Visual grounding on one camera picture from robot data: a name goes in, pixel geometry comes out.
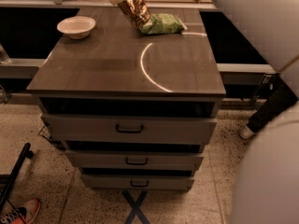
shoe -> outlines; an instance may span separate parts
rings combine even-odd
[[[40,208],[40,201],[34,198],[21,207],[0,216],[1,224],[31,224],[34,222]]]
[[[239,135],[243,139],[251,138],[255,132],[253,132],[247,125],[245,125],[242,130],[239,131]]]

tiled floor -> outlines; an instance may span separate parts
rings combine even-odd
[[[38,197],[42,206],[35,223],[39,224],[147,223],[146,220],[151,224],[228,223],[237,166],[249,144],[238,137],[237,131],[254,112],[243,105],[232,107],[223,106],[219,112],[192,189],[149,190],[143,202],[136,202],[140,190],[128,190],[126,193],[136,202],[132,209],[125,190],[85,188],[79,171],[64,152],[38,135],[43,123],[36,101],[29,95],[15,94],[8,104],[0,105],[0,174],[11,171],[23,145],[29,142],[35,155],[25,160],[9,199],[19,205]],[[3,212],[9,208],[6,204]],[[143,222],[136,216],[138,212]]]

black drawer handle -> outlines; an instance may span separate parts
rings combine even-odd
[[[133,180],[131,180],[131,187],[133,188],[146,188],[149,185],[149,181],[147,180],[147,182],[143,183],[141,181],[135,182]]]
[[[115,130],[118,133],[142,133],[143,132],[143,124],[140,125],[140,128],[138,130],[134,130],[134,131],[133,130],[124,130],[124,129],[121,129],[120,125],[116,124]]]
[[[144,161],[129,161],[129,158],[125,158],[125,163],[128,165],[147,165],[148,158],[146,158]]]

bowl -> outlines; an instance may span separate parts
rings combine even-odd
[[[57,30],[73,39],[82,39],[88,36],[95,26],[95,20],[89,17],[76,16],[64,19],[57,25]]]

green chip bag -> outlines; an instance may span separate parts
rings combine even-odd
[[[158,13],[150,14],[149,21],[140,28],[142,34],[176,34],[186,30],[185,24],[176,15]]]

